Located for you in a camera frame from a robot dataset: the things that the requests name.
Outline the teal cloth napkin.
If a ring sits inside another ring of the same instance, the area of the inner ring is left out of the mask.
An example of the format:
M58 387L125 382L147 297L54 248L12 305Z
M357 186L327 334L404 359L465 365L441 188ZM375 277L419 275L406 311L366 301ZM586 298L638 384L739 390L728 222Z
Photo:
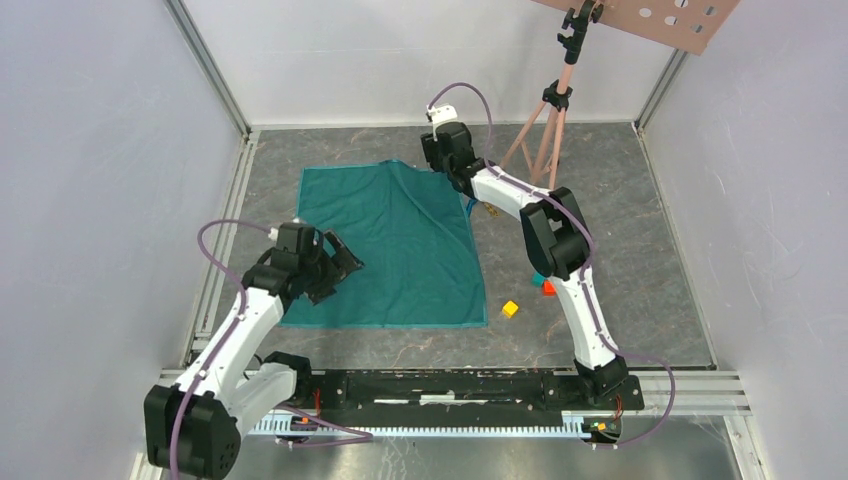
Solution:
M310 167L297 216L333 230L364 264L314 305L297 300L296 328L482 328L486 292L463 197L448 178L398 160Z

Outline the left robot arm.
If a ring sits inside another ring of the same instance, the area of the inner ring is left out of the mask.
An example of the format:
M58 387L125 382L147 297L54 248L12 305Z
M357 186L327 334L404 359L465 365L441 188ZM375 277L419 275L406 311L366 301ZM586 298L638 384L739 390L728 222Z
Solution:
M262 231L271 246L244 274L225 273L237 296L222 325L171 385L153 386L144 399L148 460L174 478L225 478L266 414L313 399L308 358L275 351L252 376L248 364L294 302L319 304L364 266L331 229L287 222Z

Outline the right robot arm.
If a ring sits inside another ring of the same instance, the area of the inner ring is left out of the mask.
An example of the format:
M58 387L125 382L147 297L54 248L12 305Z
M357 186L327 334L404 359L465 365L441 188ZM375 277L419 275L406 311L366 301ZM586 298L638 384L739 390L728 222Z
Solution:
M469 128L449 121L420 137L428 166L452 187L521 224L527 257L554 288L574 344L580 400L602 408L634 390L606 327L592 279L593 243L573 193L539 189L475 154Z

